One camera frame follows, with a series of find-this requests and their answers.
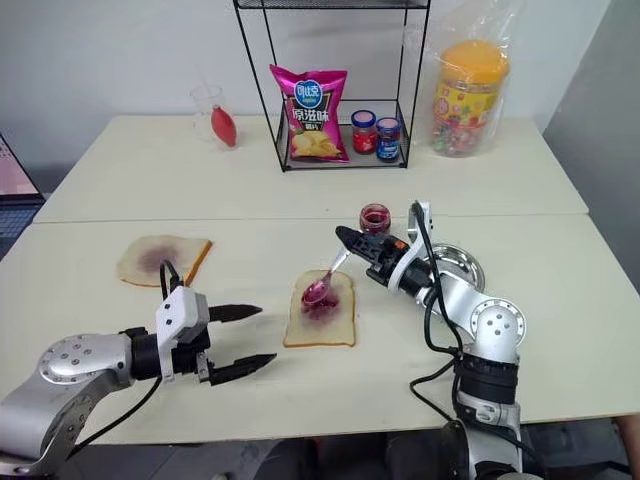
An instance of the glass cup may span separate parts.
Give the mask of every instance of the glass cup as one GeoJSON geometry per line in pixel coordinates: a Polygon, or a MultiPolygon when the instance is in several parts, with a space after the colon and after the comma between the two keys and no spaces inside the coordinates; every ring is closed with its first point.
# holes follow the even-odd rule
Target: glass cup
{"type": "Polygon", "coordinates": [[[191,90],[190,96],[198,109],[193,118],[196,136],[200,140],[214,142],[223,150],[235,148],[238,133],[222,88],[217,85],[202,85],[191,90]]]}

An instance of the blue lid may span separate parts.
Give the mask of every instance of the blue lid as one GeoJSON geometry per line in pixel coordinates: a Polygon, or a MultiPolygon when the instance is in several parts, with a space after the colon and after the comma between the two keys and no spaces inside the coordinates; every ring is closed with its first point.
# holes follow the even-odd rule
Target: blue lid
{"type": "Polygon", "coordinates": [[[400,122],[393,117],[384,117],[378,120],[378,131],[382,133],[395,133],[400,130],[400,122]]]}
{"type": "Polygon", "coordinates": [[[373,127],[376,124],[376,114],[371,110],[357,110],[351,114],[351,123],[358,128],[373,127]]]}

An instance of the small jam jar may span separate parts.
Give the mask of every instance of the small jam jar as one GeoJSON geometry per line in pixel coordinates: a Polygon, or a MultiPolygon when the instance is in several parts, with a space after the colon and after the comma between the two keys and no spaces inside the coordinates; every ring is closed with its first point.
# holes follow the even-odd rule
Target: small jam jar
{"type": "Polygon", "coordinates": [[[353,149],[362,155],[376,151],[376,116],[370,110],[358,110],[351,115],[353,124],[353,149]]]}
{"type": "Polygon", "coordinates": [[[364,233],[389,233],[391,213],[380,203],[365,205],[360,212],[360,230],[364,233]]]}
{"type": "Polygon", "coordinates": [[[376,155],[383,162],[393,163],[400,155],[400,122],[393,117],[378,120],[376,155]]]}

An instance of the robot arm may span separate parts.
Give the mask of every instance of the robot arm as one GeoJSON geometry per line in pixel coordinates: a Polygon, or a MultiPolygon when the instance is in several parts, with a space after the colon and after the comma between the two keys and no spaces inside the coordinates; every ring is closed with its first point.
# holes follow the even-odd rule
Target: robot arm
{"type": "MultiPolygon", "coordinates": [[[[422,227],[432,228],[429,204],[420,207],[422,227]]],[[[410,210],[412,245],[392,235],[368,235],[342,226],[336,234],[349,251],[370,263],[367,276],[428,307],[436,282],[427,255],[429,239],[423,238],[418,223],[410,210]]],[[[441,432],[441,478],[488,479],[522,472],[522,452],[514,441],[520,441],[515,391],[517,346],[526,333],[524,315],[512,302],[485,295],[449,272],[442,272],[439,279],[450,322],[470,338],[454,360],[453,406],[458,420],[441,432]]],[[[440,314],[437,303],[433,310],[440,314]]]]}
{"type": "Polygon", "coordinates": [[[136,380],[196,373],[218,385],[248,375],[275,358],[254,355],[216,368],[205,351],[207,324],[246,318],[251,305],[208,307],[204,295],[179,282],[156,312],[157,333],[132,328],[119,334],[73,335],[53,344],[31,377],[0,402],[0,474],[55,473],[67,460],[96,404],[136,380]]]}

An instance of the potato chip bag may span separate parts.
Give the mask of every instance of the potato chip bag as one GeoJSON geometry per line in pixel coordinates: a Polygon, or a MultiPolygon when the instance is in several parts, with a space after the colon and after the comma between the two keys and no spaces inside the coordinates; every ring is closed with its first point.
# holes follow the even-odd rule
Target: potato chip bag
{"type": "Polygon", "coordinates": [[[317,70],[297,75],[275,65],[269,68],[285,97],[291,158],[348,162],[338,125],[347,72],[317,70]]]}

